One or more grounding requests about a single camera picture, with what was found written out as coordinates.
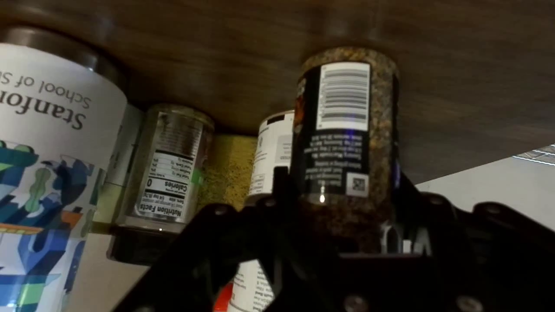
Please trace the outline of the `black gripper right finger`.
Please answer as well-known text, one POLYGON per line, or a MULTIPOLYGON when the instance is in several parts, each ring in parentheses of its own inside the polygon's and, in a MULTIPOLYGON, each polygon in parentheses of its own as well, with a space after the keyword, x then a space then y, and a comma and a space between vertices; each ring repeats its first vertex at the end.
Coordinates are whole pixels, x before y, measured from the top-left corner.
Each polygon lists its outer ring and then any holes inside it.
POLYGON ((555 312, 555 235, 513 209, 465 212, 385 178, 364 217, 341 257, 341 312, 555 312))

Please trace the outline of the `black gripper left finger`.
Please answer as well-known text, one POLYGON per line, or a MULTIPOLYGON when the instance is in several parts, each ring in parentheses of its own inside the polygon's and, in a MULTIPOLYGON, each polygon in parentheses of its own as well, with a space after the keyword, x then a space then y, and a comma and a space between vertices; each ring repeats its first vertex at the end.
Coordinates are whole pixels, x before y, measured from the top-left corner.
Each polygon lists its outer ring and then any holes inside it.
POLYGON ((113 312, 213 312, 239 264, 258 261, 274 299, 262 312, 324 312, 324 294, 307 268, 293 228, 295 193, 286 167, 272 193, 236 212, 208 205, 125 294, 113 312))

